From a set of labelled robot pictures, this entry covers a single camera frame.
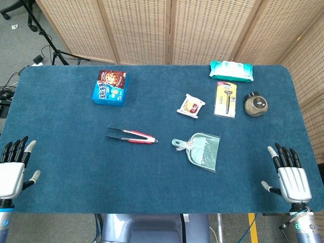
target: blue table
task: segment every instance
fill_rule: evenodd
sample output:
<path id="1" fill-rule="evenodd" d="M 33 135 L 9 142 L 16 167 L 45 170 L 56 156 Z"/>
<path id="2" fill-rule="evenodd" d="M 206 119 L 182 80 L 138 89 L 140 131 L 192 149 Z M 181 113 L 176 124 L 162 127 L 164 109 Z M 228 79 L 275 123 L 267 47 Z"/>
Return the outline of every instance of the blue table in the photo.
<path id="1" fill-rule="evenodd" d="M 128 72 L 124 107 L 91 100 L 100 69 Z M 37 140 L 26 178 L 37 184 L 15 199 L 19 212 L 243 213 L 286 212 L 290 205 L 261 186 L 278 186 L 267 151 L 293 147 L 305 168 L 319 211 L 324 190 L 289 72 L 255 66 L 252 83 L 237 84 L 235 119 L 213 115 L 216 80 L 208 66 L 44 66 L 23 71 L 0 147 L 28 135 Z M 250 117 L 244 95 L 259 91 L 268 112 Z M 186 93 L 206 105 L 193 119 L 176 112 Z M 156 137 L 153 145 L 105 137 L 106 127 Z M 192 165 L 173 138 L 196 132 L 221 137 L 216 173 Z"/>

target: gray carpet floor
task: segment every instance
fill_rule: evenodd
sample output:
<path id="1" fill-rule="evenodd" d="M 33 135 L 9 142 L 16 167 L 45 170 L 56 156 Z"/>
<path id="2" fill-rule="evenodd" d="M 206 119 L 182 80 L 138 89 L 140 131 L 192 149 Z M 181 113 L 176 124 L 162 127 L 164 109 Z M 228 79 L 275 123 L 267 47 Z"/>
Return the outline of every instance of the gray carpet floor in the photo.
<path id="1" fill-rule="evenodd" d="M 11 5 L 14 0 L 0 1 L 0 9 Z M 34 5 L 34 14 L 42 27 L 53 38 L 57 48 L 66 51 L 65 46 L 54 32 L 37 5 Z M 24 8 L 19 8 L 9 13 L 10 20 L 0 16 L 0 86 L 3 86 L 12 73 L 18 72 L 23 67 L 33 64 L 33 58 L 41 54 L 42 47 L 47 45 L 44 37 L 32 32 L 27 26 L 27 13 Z M 18 24 L 18 28 L 12 30 L 11 25 Z M 50 65 L 50 50 L 43 49 L 45 56 L 44 65 Z M 76 65 L 76 60 L 68 60 L 71 65 Z M 81 65 L 101 65 L 98 61 L 81 61 Z M 15 75 L 10 84 L 17 82 Z M 5 119 L 0 119 L 0 131 L 2 131 Z M 249 226 L 247 214 L 224 214 L 223 216 L 223 242 L 238 242 Z M 278 230 L 278 226 L 287 221 L 287 216 L 262 216 L 257 220 L 259 242 L 278 243 L 285 242 Z M 210 215 L 210 226 L 216 230 L 217 217 Z M 32 243 L 32 242 L 91 242 L 95 235 L 95 220 L 89 214 L 15 214 L 10 228 L 8 243 Z M 211 242 L 216 242 L 211 233 Z M 244 242 L 251 242 L 248 234 Z"/>

